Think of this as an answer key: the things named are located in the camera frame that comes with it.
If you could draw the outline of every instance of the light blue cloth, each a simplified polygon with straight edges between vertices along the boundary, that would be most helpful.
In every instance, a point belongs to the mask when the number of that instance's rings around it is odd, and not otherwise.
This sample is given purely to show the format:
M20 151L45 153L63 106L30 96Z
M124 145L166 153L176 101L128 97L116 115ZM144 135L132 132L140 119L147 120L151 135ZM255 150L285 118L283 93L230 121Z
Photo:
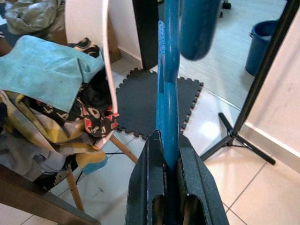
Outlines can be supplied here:
M0 57L0 90L24 94L70 112L82 83L104 66L76 49L34 36L22 36L13 50Z

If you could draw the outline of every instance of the white wall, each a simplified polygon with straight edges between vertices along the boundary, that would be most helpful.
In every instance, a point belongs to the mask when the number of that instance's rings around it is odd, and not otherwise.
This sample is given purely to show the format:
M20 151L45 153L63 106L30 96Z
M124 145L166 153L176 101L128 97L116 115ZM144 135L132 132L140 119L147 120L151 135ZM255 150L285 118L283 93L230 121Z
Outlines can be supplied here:
M141 61L132 0L110 0L109 15L116 34L118 48Z
M88 37L101 46L101 8L102 0L66 1L66 34L69 43ZM132 0L110 0L109 15L118 47L141 61Z
M240 134L300 172L300 11Z

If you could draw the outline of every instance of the black pole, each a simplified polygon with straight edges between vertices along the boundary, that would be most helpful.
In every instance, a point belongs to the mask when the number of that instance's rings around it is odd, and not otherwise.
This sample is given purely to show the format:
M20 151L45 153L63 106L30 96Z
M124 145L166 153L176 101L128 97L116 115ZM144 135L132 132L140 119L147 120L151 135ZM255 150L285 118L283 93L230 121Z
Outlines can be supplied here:
M218 151L220 148L224 146L232 146L233 141L236 139L238 142L243 144L244 146L247 146L251 151L253 151L255 154L259 155L263 159L265 159L267 162L271 163L272 165L275 164L275 160L272 159L270 156L265 154L263 151L259 150L255 146L253 146L251 143L249 143L247 140L243 139L239 136L238 132L240 131L242 125L244 124L245 120L247 119L255 100L259 94L259 91L262 88L263 82L265 81L265 78L269 72L269 69L274 61L274 58L286 36L286 33L298 11L300 5L300 0L288 0L285 9L280 17L280 20L278 21L278 25L276 27L276 30L274 32L273 38L270 42L270 45L268 47L268 50L265 54L265 57L262 61L262 64L259 68L259 71L251 85L250 91L247 95L247 98L245 100L245 103L243 105L243 108L237 118L237 121L233 128L231 128L231 125L229 124L226 117L219 113L219 117L221 121L224 123L227 129L227 136L223 138L221 141L219 141L217 144L215 144L212 148L210 148L208 151L206 151L204 154L202 154L201 160L204 161L211 155L213 155L216 151Z
M268 71L274 61L274 58L285 38L285 35L297 13L299 8L300 0L288 0L282 16L279 19L278 25L274 32L273 38L270 42L269 48L262 61L259 71L251 85L250 91L247 95L243 108L237 118L237 121L233 127L232 133L236 135L247 119L252 106L262 88L263 82L268 74Z

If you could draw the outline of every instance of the pile of clothes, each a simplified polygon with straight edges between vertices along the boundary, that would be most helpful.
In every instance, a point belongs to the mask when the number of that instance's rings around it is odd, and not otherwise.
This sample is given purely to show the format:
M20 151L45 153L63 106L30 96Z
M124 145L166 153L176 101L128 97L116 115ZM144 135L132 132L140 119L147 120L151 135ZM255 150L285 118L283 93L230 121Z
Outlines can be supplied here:
M85 173L106 164L94 144L117 128L118 114L98 46L22 36L0 67L1 164L31 181L66 168L69 156Z

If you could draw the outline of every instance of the wooden chair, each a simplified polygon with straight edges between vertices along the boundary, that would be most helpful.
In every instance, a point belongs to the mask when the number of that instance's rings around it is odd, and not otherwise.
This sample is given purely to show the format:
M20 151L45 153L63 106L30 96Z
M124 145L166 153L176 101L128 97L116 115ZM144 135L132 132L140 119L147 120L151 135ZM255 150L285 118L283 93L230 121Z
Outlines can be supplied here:
M112 97L112 109L113 113L118 113L117 96L113 84L113 73L108 44L108 1L88 0L84 3L81 0L66 1L65 25L67 41L69 43L77 43L84 37L88 37L99 47L103 48L105 71ZM111 141L134 163L137 163L137 157L120 140L118 140L113 133L114 130L110 132L108 136L101 138L95 145L98 148L102 148L108 141ZM83 211L83 204L72 174L67 177L67 181L76 206Z

